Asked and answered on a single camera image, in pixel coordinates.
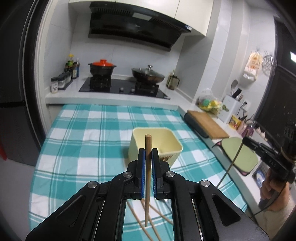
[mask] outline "square plastic container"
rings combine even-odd
[[[135,128],[128,149],[129,161],[138,159],[139,149],[145,149],[145,135],[152,136],[152,149],[157,148],[159,159],[167,161],[171,167],[183,150],[182,144],[168,128]]]

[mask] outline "countertop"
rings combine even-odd
[[[195,104],[190,103],[176,91],[167,89],[164,81],[160,84],[159,89],[161,89],[167,96],[169,96],[170,100],[153,97],[131,96],[126,94],[79,92],[79,89],[84,84],[85,80],[90,76],[90,73],[80,73],[79,78],[73,80],[73,82],[68,86],[66,90],[58,91],[58,93],[56,94],[48,93],[45,97],[46,104],[101,104],[142,107],[152,106],[177,110],[182,116],[184,116],[187,110],[196,110],[202,112],[199,107],[197,107]],[[112,78],[124,80],[130,77],[112,75]],[[223,123],[219,118],[213,117],[213,119],[230,137],[242,138],[234,129],[232,129],[228,124]],[[210,138],[205,139],[202,136],[200,136],[200,138],[216,155],[223,167],[227,169],[230,165],[229,160],[224,156],[220,148],[213,147],[213,144],[220,140],[211,140]],[[259,157],[258,159],[258,165],[247,176],[241,175],[239,171],[234,167],[232,167],[229,171],[229,175],[234,180],[235,184],[239,188],[253,213],[256,213],[260,210],[258,207],[258,203],[260,202],[260,190],[256,182],[252,178],[254,171],[257,169],[261,162]],[[256,216],[256,219],[259,224],[263,222],[262,213],[258,214]]]

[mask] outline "burner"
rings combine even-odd
[[[111,88],[111,76],[94,75],[90,77],[89,88],[97,92],[109,92]]]
[[[155,97],[157,95],[158,88],[159,85],[136,82],[135,94]]]

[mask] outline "table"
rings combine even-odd
[[[167,127],[183,145],[171,170],[185,179],[208,179],[216,185],[225,170],[205,143],[184,123],[179,112],[155,107],[68,104],[52,124],[34,172],[29,206],[33,229],[87,182],[110,181],[127,167],[127,151],[135,127]],[[229,176],[219,189],[240,209],[247,204]],[[167,206],[154,198],[150,203],[171,219]],[[144,223],[139,200],[131,205]],[[149,212],[163,240],[173,239],[173,227],[154,211]],[[149,225],[147,231],[156,240]],[[123,240],[148,240],[126,208]]]

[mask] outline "wooden cutting board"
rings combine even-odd
[[[229,135],[205,112],[188,110],[196,122],[203,128],[211,139],[229,138]]]

